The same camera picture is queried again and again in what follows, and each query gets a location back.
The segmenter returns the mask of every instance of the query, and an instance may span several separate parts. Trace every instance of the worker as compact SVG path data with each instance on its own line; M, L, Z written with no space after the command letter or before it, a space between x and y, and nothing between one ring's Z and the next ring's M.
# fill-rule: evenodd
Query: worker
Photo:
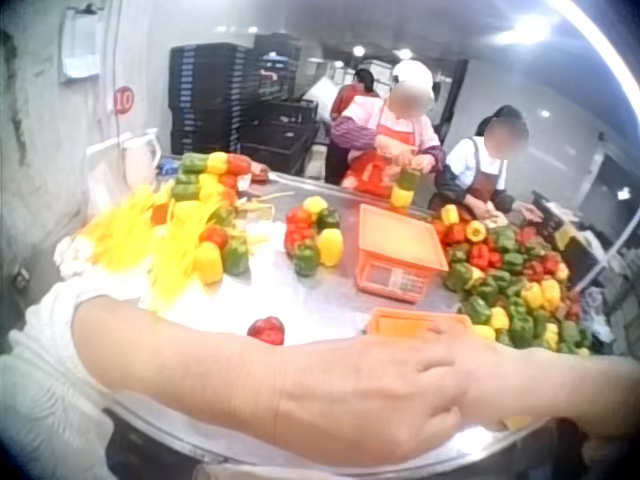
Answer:
M512 416L567 417L602 438L632 434L640 419L640 366L628 358L515 350L472 334L276 347L105 294L128 291L86 275L55 285L0 357L0 437L34 478L114 479L103 410L122 391L352 467L400 463L465 425Z
M522 113L510 105L482 120L476 135L460 141L447 155L444 169L436 175L437 192L429 201L429 209L439 211L455 203L481 220L497 212L518 210L528 221L542 221L536 207L516 200L505 187L508 159L525 147L528 139Z
M339 91L331 106L331 120L336 121L347 109L355 97L377 97L373 89L376 79L370 70L359 68L353 75L353 82L344 85ZM349 169L347 157L349 149L342 148L334 140L330 140L327 148L327 160L325 162L324 181L332 185L340 185L344 175Z
M382 198L391 196L401 168L427 173L445 159L426 115L433 96L431 71L404 60L393 69L393 80L388 98L355 97L331 129L331 138L351 150L342 186Z

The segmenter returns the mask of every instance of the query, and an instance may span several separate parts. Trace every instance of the orange digital scale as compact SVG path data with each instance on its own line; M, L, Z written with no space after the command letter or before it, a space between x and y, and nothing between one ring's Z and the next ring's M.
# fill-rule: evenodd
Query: orange digital scale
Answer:
M371 205L360 206L358 289L417 303L433 278L447 271L447 259L430 224Z

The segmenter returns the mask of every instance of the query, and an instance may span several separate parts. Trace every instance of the red circle sign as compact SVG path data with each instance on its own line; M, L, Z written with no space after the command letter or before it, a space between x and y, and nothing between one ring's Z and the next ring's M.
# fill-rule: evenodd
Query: red circle sign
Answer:
M135 95L133 94L133 89L131 87L120 87L113 94L113 105L116 111L116 115L124 115L125 113L129 113L129 111L133 108L133 101L135 100Z

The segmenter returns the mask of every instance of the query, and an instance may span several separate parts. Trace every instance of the white wall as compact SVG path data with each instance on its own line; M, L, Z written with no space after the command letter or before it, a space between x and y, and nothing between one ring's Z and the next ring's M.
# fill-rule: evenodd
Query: white wall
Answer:
M445 148L450 150L473 135L480 120L504 104L525 114L530 131L527 151L509 162L507 188L523 200L531 198L531 190L538 190L567 207L577 206L599 132L613 142L619 140L606 125L549 87L498 66L471 61ZM549 111L550 117L542 118L541 110Z

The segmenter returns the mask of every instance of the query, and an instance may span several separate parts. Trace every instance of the white hat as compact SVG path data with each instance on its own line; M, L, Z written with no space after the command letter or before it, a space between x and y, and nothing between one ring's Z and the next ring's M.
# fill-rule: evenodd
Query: white hat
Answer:
M403 60L393 69L393 76L398 79L398 84L433 97L433 74L424 63Z

